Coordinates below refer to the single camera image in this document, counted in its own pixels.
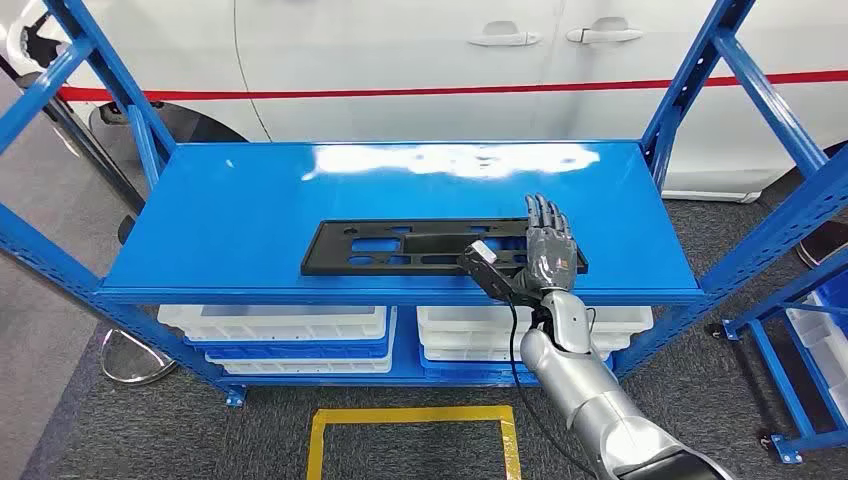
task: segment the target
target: yellow floor marking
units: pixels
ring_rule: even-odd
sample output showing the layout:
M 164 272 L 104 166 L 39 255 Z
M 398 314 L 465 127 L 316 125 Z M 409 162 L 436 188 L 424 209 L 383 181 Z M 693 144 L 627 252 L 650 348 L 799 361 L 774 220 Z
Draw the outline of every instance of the yellow floor marking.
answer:
M 331 424 L 500 421 L 507 480 L 521 480 L 518 436 L 512 407 L 423 407 L 320 409 L 312 417 L 306 480 L 320 480 L 324 460 L 324 429 Z

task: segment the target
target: blue metal shelf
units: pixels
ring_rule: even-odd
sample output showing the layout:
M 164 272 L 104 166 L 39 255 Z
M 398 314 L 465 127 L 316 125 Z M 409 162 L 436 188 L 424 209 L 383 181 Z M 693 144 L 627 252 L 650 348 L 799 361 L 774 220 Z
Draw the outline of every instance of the blue metal shelf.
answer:
M 839 407 L 831 397 L 830 386 L 827 384 L 821 369 L 816 364 L 810 351 L 804 346 L 801 338 L 795 331 L 795 327 L 793 327 L 789 318 L 786 316 L 787 308 L 832 312 L 834 314 L 844 313 L 844 308 L 842 307 L 827 304 L 816 306 L 801 302 L 808 294 L 825 285 L 826 282 L 841 276 L 846 271 L 848 271 L 848 249 L 843 248 L 828 257 L 820 266 L 809 272 L 805 272 L 785 287 L 769 295 L 768 298 L 742 314 L 739 318 L 733 321 L 724 321 L 724 329 L 729 340 L 739 340 L 740 331 L 744 331 L 754 338 L 766 366 L 774 378 L 777 390 L 783 397 L 789 409 L 789 414 L 792 416 L 792 420 L 800 433 L 800 437 L 795 439 L 788 439 L 786 436 L 780 434 L 771 436 L 774 447 L 783 463 L 801 463 L 803 460 L 801 453 L 807 450 L 848 446 L 848 423 L 846 423 L 846 419 L 842 416 Z M 795 349 L 798 351 L 813 384 L 816 386 L 828 413 L 830 413 L 836 425 L 835 430 L 826 433 L 817 433 L 813 428 L 813 424 L 810 422 L 807 412 L 804 410 L 801 400 L 798 398 L 795 388 L 789 381 L 789 376 L 786 374 L 786 370 L 763 328 L 763 322 L 773 318 L 783 319 L 783 324 L 789 332 L 789 337 L 792 339 Z
M 301 276 L 321 220 L 524 216 L 521 197 L 544 192 L 572 220 L 589 260 L 575 290 L 586 303 L 672 305 L 613 354 L 623 376 L 848 206 L 848 148 L 828 160 L 735 38 L 754 0 L 716 1 L 638 140 L 370 145 L 178 145 L 82 0 L 43 1 L 72 44 L 0 118 L 0 152 L 85 60 L 127 115 L 153 193 L 106 279 L 2 205 L 0 250 L 225 391 L 231 405 L 243 404 L 246 385 L 362 382 L 222 375 L 124 303 L 491 303 L 461 276 Z M 721 57 L 806 181 L 695 282 L 658 192 L 677 129 Z M 413 334 L 413 319 L 398 322 L 396 365 L 369 384 L 434 384 L 417 380 Z
M 636 143 L 179 145 L 98 296 L 118 303 L 485 305 L 463 276 L 303 276 L 332 219 L 508 218 L 563 205 L 592 305 L 701 296 Z

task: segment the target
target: black cable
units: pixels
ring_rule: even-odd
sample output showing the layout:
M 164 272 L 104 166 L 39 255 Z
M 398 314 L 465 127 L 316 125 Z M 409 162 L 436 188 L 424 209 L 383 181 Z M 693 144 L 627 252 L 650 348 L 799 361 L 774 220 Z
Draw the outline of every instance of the black cable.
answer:
M 583 471 L 584 474 L 588 475 L 591 478 L 597 480 L 597 476 L 595 476 L 595 472 L 589 470 L 589 467 L 583 465 L 583 463 L 574 458 L 573 455 L 569 454 L 565 449 L 554 440 L 553 435 L 545 428 L 545 425 L 542 423 L 542 420 L 536 415 L 536 411 L 530 406 L 530 402 L 527 400 L 527 396 L 524 394 L 524 389 L 521 388 L 521 382 L 518 380 L 518 371 L 515 369 L 515 352 L 513 351 L 513 347 L 515 344 L 515 331 L 518 329 L 518 313 L 515 311 L 515 305 L 512 303 L 512 298 L 507 299 L 509 303 L 509 309 L 512 311 L 512 331 L 509 333 L 509 363 L 512 367 L 512 378 L 515 380 L 515 387 L 518 389 L 518 396 L 521 397 L 521 400 L 524 402 L 524 407 L 527 408 L 527 411 L 530 412 L 530 416 L 533 417 L 533 420 L 536 421 L 536 425 L 539 426 L 539 429 L 545 435 L 549 442 L 556 448 L 559 453 L 562 454 L 563 457 L 566 458 L 569 462 L 571 462 L 575 467 L 579 468 Z
M 586 311 L 592 311 L 592 323 L 589 324 L 589 335 L 592 334 L 592 329 L 595 328 L 595 319 L 598 318 L 598 311 L 594 307 L 586 307 Z

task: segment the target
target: silver robotic arm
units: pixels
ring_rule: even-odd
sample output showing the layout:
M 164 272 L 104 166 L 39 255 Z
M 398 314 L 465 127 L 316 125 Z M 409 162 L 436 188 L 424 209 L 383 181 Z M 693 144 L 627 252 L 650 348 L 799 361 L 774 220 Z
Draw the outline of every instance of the silver robotic arm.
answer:
M 460 264 L 489 296 L 534 308 L 521 359 L 580 439 L 596 478 L 731 479 L 711 459 L 645 418 L 593 352 L 586 306 L 569 292 L 577 246 L 568 222 L 541 195 L 526 201 L 527 268 L 513 279 L 503 276 L 494 268 L 494 253 L 479 241 Z

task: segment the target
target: gray carpet floor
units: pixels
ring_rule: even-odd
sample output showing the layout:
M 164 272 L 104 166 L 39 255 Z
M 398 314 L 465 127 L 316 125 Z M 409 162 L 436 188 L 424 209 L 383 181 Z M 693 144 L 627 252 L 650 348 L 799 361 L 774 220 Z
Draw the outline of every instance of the gray carpet floor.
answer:
M 666 202 L 693 269 L 703 273 L 797 182 L 789 175 L 749 205 Z M 623 381 L 648 416 L 738 478 L 848 478 L 844 449 L 810 452 L 802 465 L 787 466 L 760 447 L 763 432 L 795 433 L 788 413 L 753 342 L 716 340 L 703 328 L 743 312 L 804 269 L 792 254 L 781 258 Z M 777 345 L 787 345 L 776 322 L 768 328 Z M 781 350 L 797 363 L 790 348 Z M 23 478 L 304 478 L 318 408 L 451 405 L 513 407 L 523 478 L 583 478 L 542 436 L 512 389 L 252 388 L 244 408 L 230 409 L 221 393 L 184 371 L 127 388 L 98 375 L 95 358 L 92 351 L 83 356 Z M 71 388 L 86 379 L 87 391 Z M 812 393 L 803 379 L 797 386 Z M 811 410 L 821 412 L 815 396 L 807 396 Z M 556 437 L 582 458 L 542 392 L 530 389 L 529 397 Z M 325 440 L 325 478 L 504 476 L 494 422 L 330 426 Z

